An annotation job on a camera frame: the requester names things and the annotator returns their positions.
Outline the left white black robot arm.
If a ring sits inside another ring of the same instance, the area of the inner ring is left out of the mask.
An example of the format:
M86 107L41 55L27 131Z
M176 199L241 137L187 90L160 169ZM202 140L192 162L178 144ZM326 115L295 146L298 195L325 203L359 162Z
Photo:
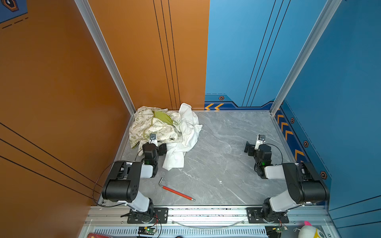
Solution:
M166 144L157 146L146 143L142 146L142 161L116 161L105 180L102 198L116 202L116 206L127 206L130 212L121 217L128 217L129 223L158 222L151 198L140 191L140 180L154 178L158 172L158 159L167 152Z

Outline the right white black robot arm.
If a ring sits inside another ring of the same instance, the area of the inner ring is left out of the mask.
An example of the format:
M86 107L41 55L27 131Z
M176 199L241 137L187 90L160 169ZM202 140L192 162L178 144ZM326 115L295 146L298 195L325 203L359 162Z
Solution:
M258 140L255 145L246 143L245 150L255 160L255 171L261 179L286 181L287 190L264 200L262 207L247 208L251 224L289 222L287 212L306 203L329 200L329 190L312 163L271 163L269 144Z

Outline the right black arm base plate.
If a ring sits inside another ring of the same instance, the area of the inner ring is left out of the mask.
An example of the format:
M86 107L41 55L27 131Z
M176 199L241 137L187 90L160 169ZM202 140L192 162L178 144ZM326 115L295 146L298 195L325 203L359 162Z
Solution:
M283 224L289 223L287 213L285 212L274 212L271 209L269 211L264 211L263 208L259 207L248 207L246 208L247 218L250 224Z

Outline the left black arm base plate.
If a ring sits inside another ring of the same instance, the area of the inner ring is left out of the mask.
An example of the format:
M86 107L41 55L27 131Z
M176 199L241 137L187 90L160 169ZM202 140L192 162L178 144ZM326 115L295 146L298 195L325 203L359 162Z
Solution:
M167 207L154 207L149 208L147 212L133 212L131 211L128 216L128 224L167 224L168 221Z

